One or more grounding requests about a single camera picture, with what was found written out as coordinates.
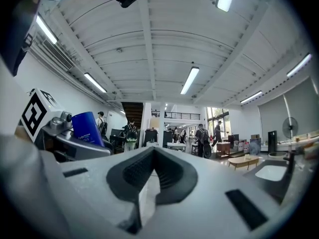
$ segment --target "backpack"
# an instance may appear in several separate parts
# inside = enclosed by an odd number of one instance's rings
[[[108,130],[108,124],[106,122],[103,122],[99,126],[99,131],[101,135],[106,135],[106,131]]]
[[[205,129],[204,130],[200,129],[200,131],[201,131],[200,143],[202,145],[209,144],[210,138],[209,138],[209,135],[208,135],[208,131],[205,130]]]
[[[135,126],[128,124],[129,130],[126,134],[126,142],[136,142],[138,139],[138,132]]]

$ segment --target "railing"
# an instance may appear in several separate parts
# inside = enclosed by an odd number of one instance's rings
[[[160,112],[158,111],[152,111],[152,117],[159,117]],[[171,112],[165,112],[164,115],[167,119],[181,119],[181,120],[200,120],[200,114],[186,114],[186,113],[171,113]]]

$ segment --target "oval wooden coffee table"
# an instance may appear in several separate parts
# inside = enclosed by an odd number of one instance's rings
[[[228,166],[230,166],[231,164],[233,166],[235,166],[235,170],[238,167],[244,167],[244,166],[248,166],[247,170],[249,169],[249,165],[253,165],[253,164],[258,164],[259,162],[259,158],[257,156],[250,156],[249,159],[245,158],[245,156],[242,157],[234,157],[234,158],[229,158],[228,159]]]

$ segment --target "wooden stair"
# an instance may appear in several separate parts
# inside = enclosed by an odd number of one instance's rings
[[[143,103],[122,103],[128,121],[134,119],[136,128],[141,128],[143,116]]]

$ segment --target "cardboard box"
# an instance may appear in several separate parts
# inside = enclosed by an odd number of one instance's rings
[[[258,134],[252,134],[250,136],[250,139],[259,139],[259,138],[260,138],[260,136]]]

